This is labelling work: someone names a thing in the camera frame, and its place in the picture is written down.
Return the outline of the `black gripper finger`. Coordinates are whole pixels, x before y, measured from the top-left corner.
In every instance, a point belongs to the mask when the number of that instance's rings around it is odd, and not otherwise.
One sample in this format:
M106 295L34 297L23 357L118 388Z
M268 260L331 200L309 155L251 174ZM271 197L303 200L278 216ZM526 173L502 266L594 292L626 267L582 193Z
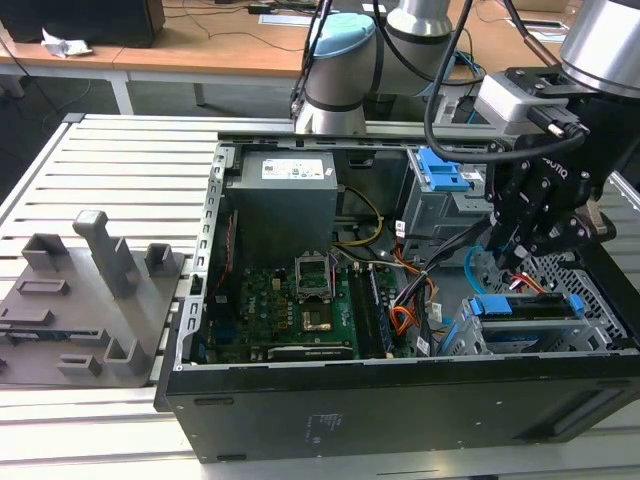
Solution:
M485 250L496 266L512 270L528 254L529 241L550 191L550 179L533 160L496 163L487 171L486 199L493 207Z
M600 239L600 211L598 207L579 207L556 222L547 233L533 233L515 249L523 258L546 256L574 250Z

